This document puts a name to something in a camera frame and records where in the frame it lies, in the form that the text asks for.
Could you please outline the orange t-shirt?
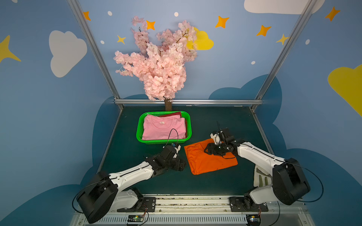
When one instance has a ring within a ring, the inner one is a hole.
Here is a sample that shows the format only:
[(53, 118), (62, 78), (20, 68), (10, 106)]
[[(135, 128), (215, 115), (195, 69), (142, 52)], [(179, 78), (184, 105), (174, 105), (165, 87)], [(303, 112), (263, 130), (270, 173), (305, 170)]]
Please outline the orange t-shirt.
[(208, 144), (214, 144), (214, 141), (210, 138), (184, 147), (189, 167), (193, 175), (200, 175), (237, 166), (238, 161), (232, 153), (227, 153), (225, 158), (205, 153), (204, 150)]

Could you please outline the pink t-shirt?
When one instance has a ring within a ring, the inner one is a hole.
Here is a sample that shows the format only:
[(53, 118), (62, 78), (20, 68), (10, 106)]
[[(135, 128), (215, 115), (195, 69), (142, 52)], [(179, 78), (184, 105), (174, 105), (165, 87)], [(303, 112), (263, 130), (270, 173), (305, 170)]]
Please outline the pink t-shirt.
[(185, 139), (187, 137), (185, 118), (182, 117), (147, 115), (143, 128), (142, 140)]

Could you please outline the dark red t-shirt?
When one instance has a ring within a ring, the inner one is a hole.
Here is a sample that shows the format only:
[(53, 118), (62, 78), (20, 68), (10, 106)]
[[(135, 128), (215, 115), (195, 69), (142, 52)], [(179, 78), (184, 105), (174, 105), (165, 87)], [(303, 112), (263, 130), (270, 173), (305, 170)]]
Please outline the dark red t-shirt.
[(182, 113), (181, 113), (181, 112), (175, 112), (175, 113), (160, 115), (159, 117), (176, 117), (176, 118), (181, 118), (181, 117), (182, 117)]

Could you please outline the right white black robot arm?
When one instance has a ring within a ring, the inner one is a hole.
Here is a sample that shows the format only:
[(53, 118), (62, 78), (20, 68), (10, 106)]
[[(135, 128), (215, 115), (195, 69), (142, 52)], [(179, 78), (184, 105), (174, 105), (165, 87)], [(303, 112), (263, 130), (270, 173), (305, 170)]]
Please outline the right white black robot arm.
[(274, 201), (291, 205), (310, 192), (310, 185), (297, 160), (277, 157), (250, 142), (236, 139), (227, 128), (212, 132), (210, 137), (213, 143), (206, 146), (205, 153), (221, 157), (231, 153), (253, 162), (260, 172), (271, 177), (267, 185), (255, 186), (244, 194), (245, 209), (250, 211), (257, 205)]

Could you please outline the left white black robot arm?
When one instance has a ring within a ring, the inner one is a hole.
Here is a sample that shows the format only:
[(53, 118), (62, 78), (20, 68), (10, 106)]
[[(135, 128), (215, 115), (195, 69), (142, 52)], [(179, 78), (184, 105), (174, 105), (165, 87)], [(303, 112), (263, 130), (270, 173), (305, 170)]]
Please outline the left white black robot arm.
[(151, 158), (127, 170), (98, 172), (75, 197), (88, 223), (93, 224), (107, 213), (115, 211), (140, 211), (145, 197), (132, 186), (169, 170), (183, 171), (186, 161), (178, 155), (181, 145), (172, 143)]

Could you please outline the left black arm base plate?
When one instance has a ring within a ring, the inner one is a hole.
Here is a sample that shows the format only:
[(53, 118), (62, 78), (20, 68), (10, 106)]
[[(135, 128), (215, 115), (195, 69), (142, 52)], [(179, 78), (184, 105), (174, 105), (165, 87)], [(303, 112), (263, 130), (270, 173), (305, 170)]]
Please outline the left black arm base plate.
[(155, 197), (143, 197), (139, 199), (136, 204), (131, 208), (117, 209), (117, 212), (155, 212), (156, 198)]

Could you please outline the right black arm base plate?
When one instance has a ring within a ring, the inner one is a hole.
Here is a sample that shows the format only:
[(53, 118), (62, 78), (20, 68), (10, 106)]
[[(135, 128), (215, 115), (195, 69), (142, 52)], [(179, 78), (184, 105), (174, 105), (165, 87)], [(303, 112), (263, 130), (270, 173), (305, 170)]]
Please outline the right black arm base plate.
[(249, 197), (232, 196), (229, 198), (232, 212), (268, 212), (266, 204), (256, 204)]

